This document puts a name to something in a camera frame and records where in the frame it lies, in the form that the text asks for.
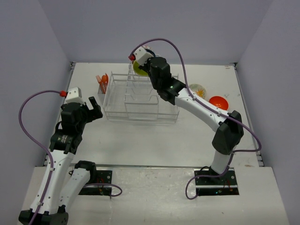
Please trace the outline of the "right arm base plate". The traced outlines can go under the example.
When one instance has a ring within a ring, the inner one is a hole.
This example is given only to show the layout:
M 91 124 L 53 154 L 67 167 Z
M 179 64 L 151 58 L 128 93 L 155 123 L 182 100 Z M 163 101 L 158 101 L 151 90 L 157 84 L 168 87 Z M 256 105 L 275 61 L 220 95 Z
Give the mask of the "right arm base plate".
M 197 178 L 195 180 L 198 196 L 239 195 L 238 184 L 234 170 L 229 170 L 220 178 Z

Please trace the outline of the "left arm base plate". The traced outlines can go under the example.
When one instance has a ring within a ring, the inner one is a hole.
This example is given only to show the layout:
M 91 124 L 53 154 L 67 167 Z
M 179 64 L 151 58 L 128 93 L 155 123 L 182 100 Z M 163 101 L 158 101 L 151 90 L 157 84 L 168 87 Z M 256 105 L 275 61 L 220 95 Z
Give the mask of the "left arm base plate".
M 107 183 L 111 184 L 112 182 L 112 170 L 97 170 L 96 179 L 94 181 L 89 181 L 88 184 L 91 183 Z M 110 196 L 112 194 L 111 186 L 88 186 L 84 187 L 79 195 L 97 195 L 97 196 Z

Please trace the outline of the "dark blue patterned bowl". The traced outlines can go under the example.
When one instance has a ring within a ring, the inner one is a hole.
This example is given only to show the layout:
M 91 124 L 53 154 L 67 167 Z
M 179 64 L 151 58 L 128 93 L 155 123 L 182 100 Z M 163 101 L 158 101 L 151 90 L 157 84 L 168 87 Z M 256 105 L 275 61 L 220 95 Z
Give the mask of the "dark blue patterned bowl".
M 149 52 L 151 55 L 153 55 L 154 57 L 156 56 L 155 53 L 153 52 L 153 50 L 149 47 L 149 46 L 146 46 L 144 45 L 143 48 Z

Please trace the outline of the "white floral bowl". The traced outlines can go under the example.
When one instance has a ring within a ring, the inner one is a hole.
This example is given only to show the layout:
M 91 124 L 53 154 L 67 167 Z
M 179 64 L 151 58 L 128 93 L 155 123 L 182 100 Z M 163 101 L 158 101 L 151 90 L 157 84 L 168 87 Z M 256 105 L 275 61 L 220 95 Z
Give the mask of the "white floral bowl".
M 205 99 L 206 98 L 206 89 L 201 86 L 200 84 L 190 84 L 189 88 L 195 93 L 197 94 L 199 97 Z

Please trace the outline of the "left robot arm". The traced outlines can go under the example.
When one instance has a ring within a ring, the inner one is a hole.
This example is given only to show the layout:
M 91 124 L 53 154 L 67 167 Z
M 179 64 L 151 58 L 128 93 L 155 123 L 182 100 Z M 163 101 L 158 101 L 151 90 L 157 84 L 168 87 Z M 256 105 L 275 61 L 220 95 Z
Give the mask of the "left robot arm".
M 68 209 L 85 184 L 97 180 L 93 162 L 81 161 L 75 176 L 63 185 L 69 166 L 82 141 L 85 125 L 103 117 L 94 97 L 86 103 L 68 102 L 61 106 L 61 120 L 55 126 L 50 146 L 49 162 L 36 197 L 28 210 L 22 210 L 19 222 L 23 225 L 66 225 Z

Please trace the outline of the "lime green plastic bowl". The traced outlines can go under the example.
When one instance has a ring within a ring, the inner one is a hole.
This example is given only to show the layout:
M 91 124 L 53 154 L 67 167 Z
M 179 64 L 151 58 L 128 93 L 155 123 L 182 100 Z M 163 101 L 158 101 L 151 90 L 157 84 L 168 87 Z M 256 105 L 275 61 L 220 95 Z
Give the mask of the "lime green plastic bowl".
M 148 76 L 148 74 L 139 68 L 139 64 L 136 61 L 133 61 L 133 71 L 139 76 Z

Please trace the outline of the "orange plastic bowl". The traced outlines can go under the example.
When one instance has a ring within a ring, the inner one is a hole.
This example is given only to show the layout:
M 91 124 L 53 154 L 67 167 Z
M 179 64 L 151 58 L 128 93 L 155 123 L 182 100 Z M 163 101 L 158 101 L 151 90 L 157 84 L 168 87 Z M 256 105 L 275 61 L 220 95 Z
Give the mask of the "orange plastic bowl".
M 223 110 L 229 109 L 229 104 L 224 97 L 213 96 L 209 99 L 209 102 L 220 109 L 223 109 Z

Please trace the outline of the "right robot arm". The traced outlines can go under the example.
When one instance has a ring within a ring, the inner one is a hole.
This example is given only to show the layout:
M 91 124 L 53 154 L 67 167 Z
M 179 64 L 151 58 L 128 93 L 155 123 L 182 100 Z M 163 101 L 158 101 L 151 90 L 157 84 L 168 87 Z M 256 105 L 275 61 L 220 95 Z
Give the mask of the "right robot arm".
M 215 132 L 212 146 L 216 151 L 209 179 L 214 184 L 220 184 L 226 178 L 225 170 L 230 164 L 231 154 L 244 135 L 240 124 L 241 114 L 217 109 L 191 92 L 186 84 L 172 77 L 170 65 L 165 58 L 150 58 L 138 68 L 147 73 L 153 88 L 164 101 L 192 113 Z

